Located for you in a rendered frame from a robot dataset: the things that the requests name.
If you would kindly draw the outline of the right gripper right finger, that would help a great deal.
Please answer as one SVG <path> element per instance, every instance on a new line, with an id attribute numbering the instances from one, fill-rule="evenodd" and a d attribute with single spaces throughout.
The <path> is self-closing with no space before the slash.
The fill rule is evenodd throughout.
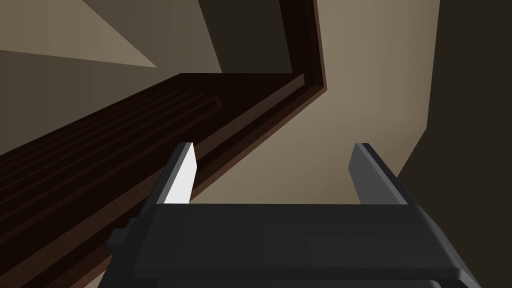
<path id="1" fill-rule="evenodd" d="M 362 205 L 417 205 L 369 143 L 356 143 L 348 171 Z"/>

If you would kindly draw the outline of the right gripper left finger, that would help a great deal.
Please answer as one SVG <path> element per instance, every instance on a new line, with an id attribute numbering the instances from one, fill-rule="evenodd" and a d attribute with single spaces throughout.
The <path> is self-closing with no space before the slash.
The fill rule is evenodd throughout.
<path id="1" fill-rule="evenodd" d="M 188 204 L 196 172 L 194 144 L 178 143 L 142 206 L 142 211 L 146 212 L 157 204 Z"/>

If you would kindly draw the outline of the dark brown wooden door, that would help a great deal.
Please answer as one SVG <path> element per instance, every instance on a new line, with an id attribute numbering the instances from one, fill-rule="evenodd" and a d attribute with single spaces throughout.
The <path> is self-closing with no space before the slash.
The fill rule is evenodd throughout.
<path id="1" fill-rule="evenodd" d="M 306 84 L 302 73 L 181 73 L 0 156 L 0 288 L 82 288 L 179 142 L 196 196 Z"/>

